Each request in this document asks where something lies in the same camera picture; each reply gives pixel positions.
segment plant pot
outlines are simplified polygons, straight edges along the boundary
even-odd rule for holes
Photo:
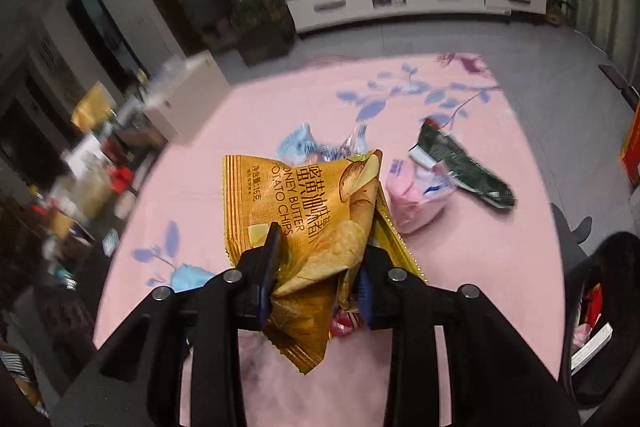
[[[238,44],[238,52],[247,66],[255,66],[270,58],[284,57],[291,51],[296,33],[282,23],[260,26],[248,31]]]
[[[556,28],[564,22],[564,14],[556,10],[546,12],[545,21]]]

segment drawer handle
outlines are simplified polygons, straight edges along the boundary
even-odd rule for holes
[[[516,4],[531,4],[531,0],[507,0]]]
[[[314,12],[328,12],[331,10],[339,10],[340,8],[344,8],[345,6],[347,6],[346,0],[331,1],[324,4],[316,4],[314,6]]]

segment yellow snack bag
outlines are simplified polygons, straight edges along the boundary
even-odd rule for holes
[[[346,305],[371,228],[380,151],[291,168],[225,156],[225,246],[232,264],[282,227],[288,259],[271,295],[269,339],[302,373],[324,357],[336,296]]]
[[[91,131],[97,124],[113,116],[111,107],[115,105],[111,95],[98,82],[78,102],[71,115],[71,122],[82,132]]]

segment potted plant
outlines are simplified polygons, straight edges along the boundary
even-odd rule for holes
[[[241,0],[231,23],[240,33],[238,52],[247,66],[289,54],[296,29],[284,0]]]
[[[565,0],[546,0],[546,15],[545,20],[553,25],[559,26],[564,21],[566,16],[564,7],[572,9],[573,7]]]

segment black chair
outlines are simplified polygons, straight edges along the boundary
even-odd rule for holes
[[[20,334],[62,396],[96,353],[94,322],[76,293],[35,285],[14,303]]]
[[[559,381],[574,401],[586,427],[640,425],[640,239],[618,232],[587,257],[577,239],[586,239],[587,223],[571,232],[553,205],[564,265],[565,330]],[[571,376],[575,317],[585,288],[602,284],[602,317],[611,340]]]

